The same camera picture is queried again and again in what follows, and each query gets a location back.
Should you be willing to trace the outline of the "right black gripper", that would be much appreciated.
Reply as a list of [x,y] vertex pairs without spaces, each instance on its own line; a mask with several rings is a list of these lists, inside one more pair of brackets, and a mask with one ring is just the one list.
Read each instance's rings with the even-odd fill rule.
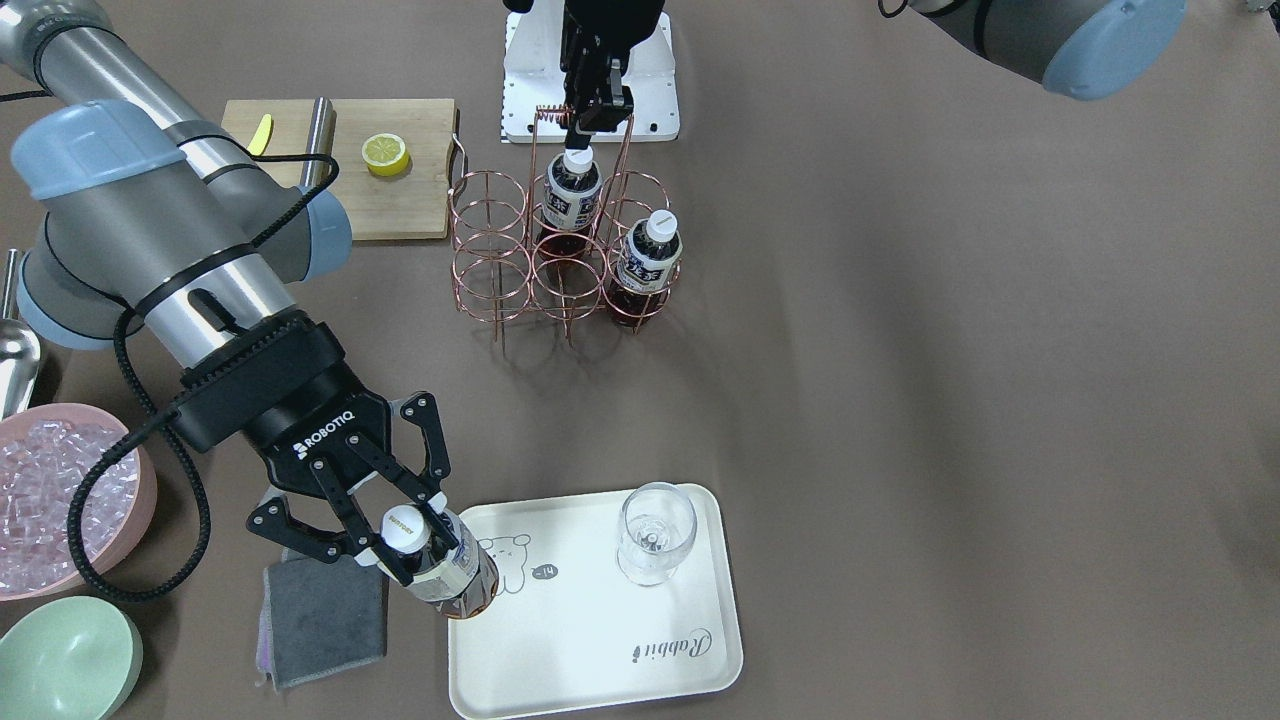
[[[173,425],[191,448],[206,452],[241,433],[268,466],[274,487],[246,518],[250,533],[325,564],[349,557],[379,565],[401,585],[412,580],[406,561],[443,561],[463,544],[462,523],[442,488],[451,459],[435,396],[416,392],[388,404],[351,370],[326,324],[305,313],[271,316],[182,382]],[[419,471],[390,450],[396,419],[421,436]],[[369,474],[404,496],[378,532],[348,492]],[[320,525],[294,516],[296,495],[326,505]]]

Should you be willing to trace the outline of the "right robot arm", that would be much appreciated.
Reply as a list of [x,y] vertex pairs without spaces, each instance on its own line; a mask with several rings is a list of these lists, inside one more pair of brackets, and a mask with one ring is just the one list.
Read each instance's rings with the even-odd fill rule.
[[116,588],[84,551],[82,515],[108,469],[164,434],[183,462],[233,434],[265,461],[271,489],[247,528],[323,562],[379,566],[399,584],[475,570],[465,529],[445,510],[449,464],[436,404],[411,396],[399,415],[421,432],[428,465],[390,454],[393,410],[346,364],[335,336],[301,310],[287,286],[339,266],[349,223],[325,184],[279,186],[115,33],[93,1],[5,1],[3,63],[64,108],[15,141],[12,164],[46,209],[20,266],[19,305],[45,338],[114,347],[151,331],[180,364],[183,391],[105,452],[74,492],[70,556],[95,588]]

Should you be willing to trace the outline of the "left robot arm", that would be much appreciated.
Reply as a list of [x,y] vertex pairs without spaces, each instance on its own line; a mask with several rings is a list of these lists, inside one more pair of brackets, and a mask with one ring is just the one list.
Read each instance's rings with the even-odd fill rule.
[[[1181,27],[1184,1],[901,1],[968,51],[1079,101],[1108,97],[1140,77]],[[570,149],[617,129],[635,108],[625,83],[635,47],[658,29],[663,1],[564,1],[558,67],[563,101],[553,111]]]

